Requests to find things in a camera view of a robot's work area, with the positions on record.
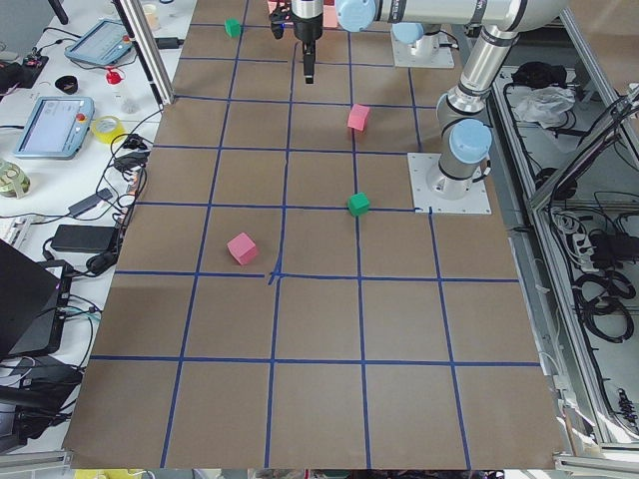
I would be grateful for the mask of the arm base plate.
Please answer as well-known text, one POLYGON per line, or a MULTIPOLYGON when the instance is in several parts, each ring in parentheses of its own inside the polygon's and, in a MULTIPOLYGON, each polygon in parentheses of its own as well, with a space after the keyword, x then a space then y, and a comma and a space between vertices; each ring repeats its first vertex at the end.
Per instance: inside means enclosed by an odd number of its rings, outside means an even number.
POLYGON ((480 165, 473 176, 463 181, 452 180, 439 167, 440 154, 408 153, 413 209, 422 214, 491 215, 492 210, 480 165))
POLYGON ((442 30, 439 35, 440 48, 433 56, 410 55, 401 50, 396 44, 390 33, 393 62, 396 67, 405 68, 426 68, 426 69, 452 69, 454 67, 454 59, 452 55, 455 41, 447 36, 442 30))

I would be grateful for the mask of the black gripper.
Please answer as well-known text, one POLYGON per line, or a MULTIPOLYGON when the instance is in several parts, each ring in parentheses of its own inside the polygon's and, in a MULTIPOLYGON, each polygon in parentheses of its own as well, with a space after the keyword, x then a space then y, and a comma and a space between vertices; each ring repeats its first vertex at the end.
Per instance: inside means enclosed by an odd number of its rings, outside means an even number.
POLYGON ((321 0, 277 1, 269 15, 271 30, 278 40, 284 36, 284 25, 292 23, 296 38, 303 43, 304 78, 307 85, 315 82, 316 40, 322 35, 323 2, 321 0))

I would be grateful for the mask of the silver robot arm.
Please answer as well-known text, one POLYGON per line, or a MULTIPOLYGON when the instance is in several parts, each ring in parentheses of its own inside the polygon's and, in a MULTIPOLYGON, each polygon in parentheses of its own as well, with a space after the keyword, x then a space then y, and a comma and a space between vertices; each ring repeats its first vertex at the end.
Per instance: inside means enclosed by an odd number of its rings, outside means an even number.
POLYGON ((441 24, 402 22, 391 26, 391 35, 400 49, 410 55, 433 56, 439 51, 441 24))
POLYGON ((566 1, 336 1, 337 23, 360 32, 374 22, 394 27, 415 24, 479 25, 480 35, 453 88, 436 109, 442 145, 438 163, 426 175, 438 197, 456 201, 466 196, 473 175, 492 143, 488 128, 476 119, 511 47, 522 32, 555 19, 566 1))

